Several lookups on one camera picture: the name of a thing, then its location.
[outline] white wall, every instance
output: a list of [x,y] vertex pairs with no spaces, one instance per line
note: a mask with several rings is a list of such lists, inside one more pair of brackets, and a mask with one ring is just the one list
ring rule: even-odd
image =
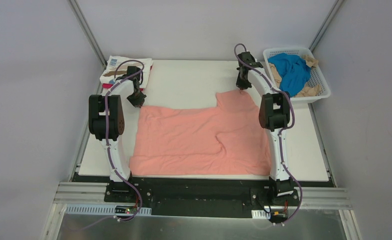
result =
[[348,0],[314,55],[332,95],[315,113],[364,239],[392,239],[392,0]]
[[235,60],[244,43],[309,47],[334,0],[80,0],[105,54],[174,60]]
[[41,236],[101,71],[67,1],[0,1],[0,239]]

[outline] pink t-shirt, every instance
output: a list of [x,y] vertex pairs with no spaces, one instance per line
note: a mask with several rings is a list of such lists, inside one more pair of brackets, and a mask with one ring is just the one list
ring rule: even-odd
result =
[[245,91],[217,93],[217,107],[143,106],[133,175],[269,175],[268,138]]

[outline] wire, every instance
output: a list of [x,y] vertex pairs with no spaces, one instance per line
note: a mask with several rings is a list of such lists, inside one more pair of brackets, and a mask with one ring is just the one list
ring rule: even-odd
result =
[[264,205],[261,204],[261,202],[259,201],[259,198],[256,198],[256,202],[259,204],[259,206],[261,206],[262,210],[264,210],[264,212],[266,213],[271,213],[271,206],[268,204],[268,208],[269,208],[269,212],[267,210],[265,210]]
[[103,217],[103,218],[101,218],[101,219],[99,219],[99,220],[93,222],[92,224],[87,225],[87,226],[85,226],[85,227],[82,227],[82,228],[80,228],[80,229],[71,229],[71,228],[69,228],[68,226],[66,226],[66,228],[67,228],[69,231],[72,231],[72,232],[73,232],[73,231],[74,231],[74,232],[83,231],[83,230],[89,229],[89,228],[91,228],[92,226],[94,226],[94,225],[96,225],[96,224],[98,224],[98,223],[100,223],[100,222],[102,222],[102,221],[104,221],[104,220],[106,220],[106,219],[109,219],[109,218],[111,219],[112,216]]
[[285,165],[285,162],[284,162],[284,153],[283,153],[283,140],[282,140],[282,137],[281,137],[281,133],[282,133],[284,130],[290,129],[290,128],[292,128],[292,127],[294,126],[294,109],[293,109],[293,106],[292,106],[292,104],[291,104],[291,101],[290,101],[289,96],[288,96],[285,92],[283,92],[283,91],[281,91],[281,90],[278,90],[278,89],[276,89],[276,88],[273,88],[273,87],[272,87],[272,81],[271,81],[266,75],[264,75],[264,74],[261,73],[259,70],[255,69],[254,67],[252,67],[252,66],[246,64],[245,62],[243,62],[243,60],[241,60],[241,59],[238,57],[237,51],[236,51],[236,49],[237,49],[238,46],[242,46],[242,47],[244,48],[244,51],[245,51],[245,52],[246,52],[247,50],[246,50],[246,46],[245,46],[244,44],[242,44],[242,43],[241,43],[241,44],[238,43],[238,44],[234,47],[234,55],[236,56],[236,58],[237,58],[237,60],[239,61],[239,63],[241,63],[243,66],[245,66],[245,67],[247,67],[247,68],[249,68],[249,69],[255,71],[255,72],[258,73],[261,77],[263,77],[263,78],[265,79],[266,83],[268,84],[268,86],[269,86],[274,92],[276,92],[276,93],[281,93],[281,94],[286,98],[286,100],[287,100],[287,102],[288,102],[288,104],[289,104],[289,106],[290,106],[291,119],[292,119],[292,121],[291,121],[290,126],[283,127],[283,128],[278,132],[278,142],[279,142],[279,146],[280,146],[281,164],[283,165],[284,170],[286,171],[286,173],[293,179],[293,181],[294,181],[294,182],[296,183],[296,185],[299,187],[300,196],[299,196],[299,204],[297,205],[296,210],[293,212],[293,214],[292,214],[286,221],[283,222],[283,224],[284,224],[284,223],[288,222],[289,220],[291,220],[291,219],[296,215],[296,213],[299,211],[300,205],[302,204],[302,197],[303,197],[302,186],[301,186],[300,183],[296,180],[296,178],[290,173],[290,171],[288,170],[287,166]]
[[284,202],[284,210],[283,210],[283,212],[284,212],[284,213],[287,213],[287,209],[288,209],[288,201],[286,200],[286,201]]
[[117,88],[121,83],[123,83],[123,82],[125,82],[126,80],[128,80],[128,79],[130,79],[130,78],[132,78],[132,77],[134,77],[134,76],[136,76],[136,75],[138,75],[138,74],[140,74],[140,73],[143,72],[144,64],[143,64],[141,61],[134,60],[134,59],[132,59],[132,60],[127,60],[127,61],[125,61],[125,62],[119,64],[119,66],[116,68],[116,70],[115,70],[115,75],[114,75],[114,80],[116,80],[116,73],[118,72],[119,67],[122,66],[122,65],[125,64],[125,63],[128,63],[128,62],[136,62],[136,63],[141,64],[143,67],[142,67],[139,71],[137,71],[136,73],[131,74],[131,75],[125,77],[124,79],[121,79],[120,82],[115,83],[115,84],[107,91],[107,93],[106,93],[106,95],[105,95],[105,99],[104,99],[104,100],[105,100],[105,101],[104,101],[104,103],[105,103],[105,111],[106,111],[106,146],[107,146],[107,156],[108,156],[108,159],[109,159],[110,166],[112,167],[114,173],[115,173],[124,183],[126,183],[128,186],[130,186],[130,187],[137,193],[138,198],[139,198],[139,200],[140,200],[140,207],[137,209],[137,211],[136,211],[134,214],[132,214],[132,216],[127,217],[126,219],[122,219],[122,220],[121,220],[121,221],[124,221],[124,222],[133,219],[133,218],[140,212],[141,208],[143,207],[143,200],[142,200],[142,198],[141,198],[141,194],[140,194],[140,192],[138,191],[138,189],[135,188],[134,185],[130,184],[123,176],[121,176],[121,174],[118,172],[118,170],[116,169],[115,165],[113,164],[112,156],[111,156],[111,153],[110,153],[110,144],[109,144],[109,113],[108,113],[108,111],[109,111],[109,106],[108,106],[107,98],[108,98],[108,96],[110,95],[110,93],[112,93],[112,91],[113,91],[115,88]]
[[138,196],[137,196],[137,194],[135,194],[135,205],[134,205],[134,207],[137,207],[137,204],[138,204]]

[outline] folded white shirt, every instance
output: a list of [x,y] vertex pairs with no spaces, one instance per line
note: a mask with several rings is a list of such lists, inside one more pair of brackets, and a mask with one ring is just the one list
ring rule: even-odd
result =
[[[127,60],[132,60],[133,58],[128,58],[128,57],[123,57],[123,56],[110,56],[109,60],[107,61],[107,67],[106,70],[104,70],[103,74],[100,77],[100,82],[102,84],[114,84],[115,80],[113,79],[115,75],[115,70],[116,68],[123,62]],[[143,69],[143,82],[140,85],[140,88],[145,89],[147,86],[147,82],[149,81],[149,74],[150,74],[150,68],[153,65],[153,60],[151,58],[141,58],[141,59],[135,59],[138,60],[142,63],[144,63],[144,69]],[[116,73],[116,78],[120,77],[124,74],[127,73],[127,68],[128,66],[137,66],[141,68],[141,64],[137,62],[129,62],[123,64],[119,69],[118,72]]]

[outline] white tabletop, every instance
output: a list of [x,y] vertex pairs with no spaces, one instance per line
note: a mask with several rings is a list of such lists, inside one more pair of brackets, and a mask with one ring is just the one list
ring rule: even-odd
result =
[[[235,61],[155,60],[144,94],[145,106],[174,109],[203,109],[216,106],[215,93],[236,89],[238,71]],[[254,88],[247,92],[259,105],[261,97]],[[294,106],[295,125],[287,131],[287,157],[289,169],[300,181],[328,181],[327,172],[307,104]],[[123,101],[125,131],[123,147],[132,156],[139,108]],[[81,176],[109,176],[109,165],[103,148],[94,135],[90,135],[79,170]],[[266,179],[257,175],[182,175],[175,178],[212,179]]]

